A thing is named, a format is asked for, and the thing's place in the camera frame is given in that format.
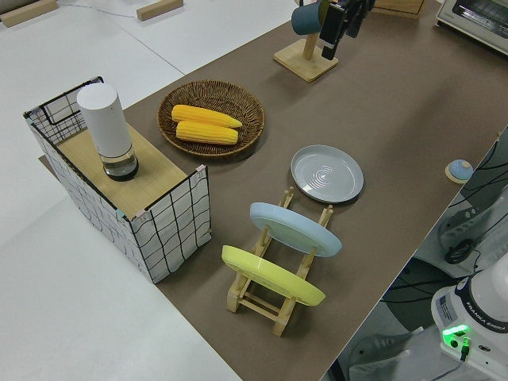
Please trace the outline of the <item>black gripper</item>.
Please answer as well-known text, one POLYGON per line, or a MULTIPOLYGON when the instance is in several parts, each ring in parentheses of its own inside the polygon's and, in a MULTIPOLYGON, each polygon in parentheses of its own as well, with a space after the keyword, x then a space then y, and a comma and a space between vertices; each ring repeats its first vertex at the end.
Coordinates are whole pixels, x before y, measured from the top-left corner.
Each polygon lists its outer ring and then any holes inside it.
POLYGON ((338 5, 330 3, 319 36, 324 41, 321 56, 327 60, 334 58, 341 38, 345 14, 346 18, 350 19, 346 34, 351 38, 356 38, 362 19, 367 16, 374 5, 375 0, 340 0, 338 5))

